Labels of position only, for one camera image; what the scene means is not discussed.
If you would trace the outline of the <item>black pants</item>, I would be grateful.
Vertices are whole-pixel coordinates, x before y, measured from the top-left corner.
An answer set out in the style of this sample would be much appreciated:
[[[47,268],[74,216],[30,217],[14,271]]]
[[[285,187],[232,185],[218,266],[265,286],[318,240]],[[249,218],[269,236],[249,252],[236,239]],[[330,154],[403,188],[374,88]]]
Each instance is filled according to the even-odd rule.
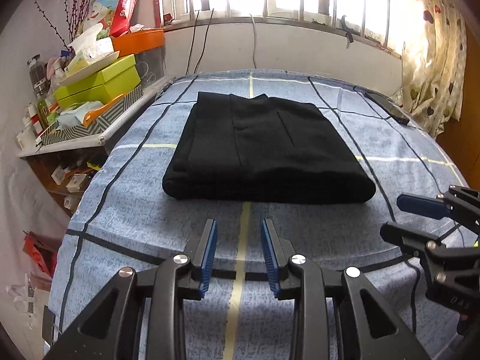
[[[200,92],[163,176],[177,200],[366,203],[375,183],[312,103]]]

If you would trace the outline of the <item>wooden wardrobe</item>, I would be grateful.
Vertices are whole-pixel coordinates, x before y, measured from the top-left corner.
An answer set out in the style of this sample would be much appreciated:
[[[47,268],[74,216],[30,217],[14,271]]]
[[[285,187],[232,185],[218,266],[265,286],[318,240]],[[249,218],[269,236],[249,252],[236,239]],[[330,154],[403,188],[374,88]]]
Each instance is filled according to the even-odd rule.
[[[479,43],[468,28],[463,103],[460,120],[450,120],[437,142],[471,188],[479,189]]]

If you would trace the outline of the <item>blue plaid bed sheet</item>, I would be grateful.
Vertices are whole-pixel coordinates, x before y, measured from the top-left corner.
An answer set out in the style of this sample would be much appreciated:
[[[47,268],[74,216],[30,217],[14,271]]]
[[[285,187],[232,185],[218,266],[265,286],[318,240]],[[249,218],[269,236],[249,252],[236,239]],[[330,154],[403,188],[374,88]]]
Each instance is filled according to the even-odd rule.
[[[162,178],[201,92],[252,98],[261,94],[312,103],[337,129],[375,181],[363,205],[282,205],[187,201],[168,197]],[[416,123],[401,125],[357,85],[280,71],[232,71],[182,77],[135,121],[92,179],[58,253],[49,309],[66,328],[121,268],[139,271],[182,251],[207,219],[218,224],[215,266],[241,272],[214,278],[202,301],[185,304],[189,359],[287,359],[291,301],[278,301],[265,281],[260,223],[274,222],[295,249],[323,267],[359,267],[410,327],[433,359],[461,342],[458,315],[425,297],[416,258],[385,243],[389,220],[441,236],[449,246],[471,245],[473,233],[450,219],[427,219],[397,208],[402,193],[433,197],[465,179],[441,147]]]

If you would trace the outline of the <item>black phone on bed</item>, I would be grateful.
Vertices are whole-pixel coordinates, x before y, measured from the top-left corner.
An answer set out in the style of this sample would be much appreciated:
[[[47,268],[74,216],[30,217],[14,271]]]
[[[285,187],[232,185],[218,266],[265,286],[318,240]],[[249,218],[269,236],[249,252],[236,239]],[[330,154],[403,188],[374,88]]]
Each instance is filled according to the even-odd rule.
[[[394,119],[399,125],[407,126],[409,119],[387,97],[376,92],[365,91],[364,96],[376,103],[380,108]]]

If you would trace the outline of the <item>floral curtain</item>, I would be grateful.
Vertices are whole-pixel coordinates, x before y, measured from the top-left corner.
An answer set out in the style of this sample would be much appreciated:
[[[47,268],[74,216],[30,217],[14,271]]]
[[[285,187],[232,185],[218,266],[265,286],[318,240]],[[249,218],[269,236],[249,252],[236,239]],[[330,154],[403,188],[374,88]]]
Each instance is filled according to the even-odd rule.
[[[452,0],[403,0],[401,105],[433,138],[463,102],[467,36]]]

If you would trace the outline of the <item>black binder clip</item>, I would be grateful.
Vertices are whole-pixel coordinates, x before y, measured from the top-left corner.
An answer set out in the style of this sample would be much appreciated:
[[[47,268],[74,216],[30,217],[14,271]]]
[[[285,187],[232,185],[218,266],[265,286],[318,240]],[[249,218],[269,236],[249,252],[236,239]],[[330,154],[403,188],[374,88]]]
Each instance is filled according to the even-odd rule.
[[[47,345],[52,346],[55,342],[55,314],[44,306],[42,314],[41,336]]]

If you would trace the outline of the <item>striped tray box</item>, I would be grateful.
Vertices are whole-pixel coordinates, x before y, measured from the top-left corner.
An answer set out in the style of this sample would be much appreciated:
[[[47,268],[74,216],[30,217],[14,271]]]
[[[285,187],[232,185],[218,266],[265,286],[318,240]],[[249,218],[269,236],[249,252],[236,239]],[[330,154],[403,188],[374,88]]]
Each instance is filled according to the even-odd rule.
[[[100,102],[73,104],[45,129],[40,140],[46,146],[103,133],[142,95],[142,86],[139,85],[128,94],[119,95],[103,106]]]

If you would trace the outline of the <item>lime green box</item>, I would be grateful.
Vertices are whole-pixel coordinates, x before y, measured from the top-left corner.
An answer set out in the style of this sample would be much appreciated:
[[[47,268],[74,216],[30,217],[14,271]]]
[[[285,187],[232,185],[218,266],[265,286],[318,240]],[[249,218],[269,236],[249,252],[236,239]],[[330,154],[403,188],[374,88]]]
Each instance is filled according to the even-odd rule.
[[[134,55],[118,58],[103,70],[74,84],[60,86],[55,99],[62,109],[83,102],[107,104],[119,95],[125,95],[141,83]]]

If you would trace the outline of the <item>orange box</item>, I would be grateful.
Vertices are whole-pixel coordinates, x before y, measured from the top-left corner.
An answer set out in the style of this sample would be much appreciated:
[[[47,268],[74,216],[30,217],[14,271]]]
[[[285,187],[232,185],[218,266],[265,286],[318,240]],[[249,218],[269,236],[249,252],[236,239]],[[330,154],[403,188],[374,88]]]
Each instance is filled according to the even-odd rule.
[[[165,44],[164,30],[162,28],[142,29],[134,33],[126,33],[112,38],[114,51],[120,57],[136,55],[149,51]]]

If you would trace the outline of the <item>dark glass jar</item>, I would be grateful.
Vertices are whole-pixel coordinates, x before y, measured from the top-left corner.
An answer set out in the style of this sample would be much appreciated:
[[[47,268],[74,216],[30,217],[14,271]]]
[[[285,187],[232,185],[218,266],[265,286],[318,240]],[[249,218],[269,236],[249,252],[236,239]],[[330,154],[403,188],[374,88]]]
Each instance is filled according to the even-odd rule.
[[[27,61],[28,74],[37,97],[45,95],[49,89],[46,64],[40,60],[40,57],[40,55],[34,55]]]

